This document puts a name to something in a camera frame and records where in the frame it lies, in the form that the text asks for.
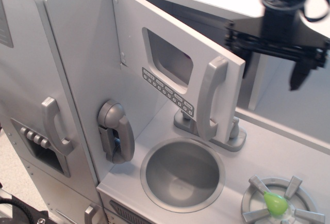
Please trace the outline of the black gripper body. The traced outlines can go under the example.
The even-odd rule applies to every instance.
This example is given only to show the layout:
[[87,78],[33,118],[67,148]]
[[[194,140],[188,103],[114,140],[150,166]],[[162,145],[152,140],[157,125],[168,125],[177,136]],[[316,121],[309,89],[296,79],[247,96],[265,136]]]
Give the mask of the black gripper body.
[[264,16],[228,21],[225,45],[236,55],[250,60],[250,52],[312,67],[324,67],[329,38],[305,25],[296,11],[280,12],[266,8]]

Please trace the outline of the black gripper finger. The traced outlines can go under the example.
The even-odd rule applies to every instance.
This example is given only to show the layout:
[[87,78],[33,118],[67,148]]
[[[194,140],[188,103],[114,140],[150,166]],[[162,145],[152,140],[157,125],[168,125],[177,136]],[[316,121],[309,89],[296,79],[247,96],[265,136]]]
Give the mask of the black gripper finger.
[[291,73],[291,79],[290,79],[290,90],[298,90],[305,79],[307,79],[310,71],[311,71],[311,63],[309,61],[299,61],[296,62],[292,73]]
[[245,68],[243,78],[252,76],[257,69],[258,53],[252,51],[245,51],[243,53],[243,59],[245,60]]

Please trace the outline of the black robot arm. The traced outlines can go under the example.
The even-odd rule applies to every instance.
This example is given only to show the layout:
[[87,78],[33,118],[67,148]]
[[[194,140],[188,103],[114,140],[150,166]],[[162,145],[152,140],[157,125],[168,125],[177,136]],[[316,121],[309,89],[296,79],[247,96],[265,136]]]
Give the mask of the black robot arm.
[[228,21],[225,44],[235,55],[250,63],[253,53],[295,62],[290,89],[298,90],[311,70],[324,67],[329,38],[302,22],[313,23],[327,17],[309,18],[306,0],[261,0],[265,7],[259,18]]

